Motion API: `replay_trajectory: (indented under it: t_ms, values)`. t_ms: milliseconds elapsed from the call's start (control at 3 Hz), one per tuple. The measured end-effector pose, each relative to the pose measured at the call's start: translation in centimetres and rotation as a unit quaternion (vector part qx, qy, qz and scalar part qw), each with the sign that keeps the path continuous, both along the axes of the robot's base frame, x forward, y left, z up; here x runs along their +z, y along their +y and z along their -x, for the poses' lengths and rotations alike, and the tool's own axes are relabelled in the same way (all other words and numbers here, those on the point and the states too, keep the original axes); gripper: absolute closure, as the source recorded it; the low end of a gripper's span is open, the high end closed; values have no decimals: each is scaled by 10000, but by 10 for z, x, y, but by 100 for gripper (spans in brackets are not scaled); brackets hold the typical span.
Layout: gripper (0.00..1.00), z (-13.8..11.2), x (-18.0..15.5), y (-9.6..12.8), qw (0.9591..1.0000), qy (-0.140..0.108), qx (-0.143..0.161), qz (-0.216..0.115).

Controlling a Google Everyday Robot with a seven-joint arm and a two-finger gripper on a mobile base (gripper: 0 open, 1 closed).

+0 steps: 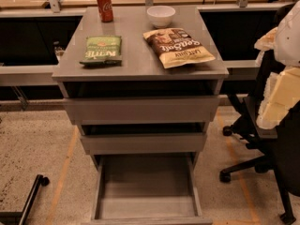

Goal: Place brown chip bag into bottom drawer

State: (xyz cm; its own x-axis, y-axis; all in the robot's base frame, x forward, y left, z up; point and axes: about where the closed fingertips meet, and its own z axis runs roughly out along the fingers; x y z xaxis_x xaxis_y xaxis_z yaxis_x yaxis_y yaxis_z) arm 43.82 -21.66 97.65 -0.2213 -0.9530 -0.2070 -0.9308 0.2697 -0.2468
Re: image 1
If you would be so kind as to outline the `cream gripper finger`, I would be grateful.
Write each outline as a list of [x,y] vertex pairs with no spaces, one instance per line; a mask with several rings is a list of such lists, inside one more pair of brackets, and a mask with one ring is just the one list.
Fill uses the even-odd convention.
[[259,38],[255,42],[254,48],[264,52],[273,50],[275,48],[275,37],[277,30],[278,29],[275,27]]
[[299,100],[300,68],[285,67],[280,73],[272,72],[264,87],[256,124],[263,129],[274,128]]

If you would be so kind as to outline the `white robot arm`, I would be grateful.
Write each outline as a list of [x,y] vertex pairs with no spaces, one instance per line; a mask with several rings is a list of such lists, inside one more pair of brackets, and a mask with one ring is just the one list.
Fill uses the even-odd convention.
[[264,52],[273,50],[275,60],[285,66],[279,73],[270,73],[258,111],[258,127],[271,129],[300,100],[300,1],[254,47]]

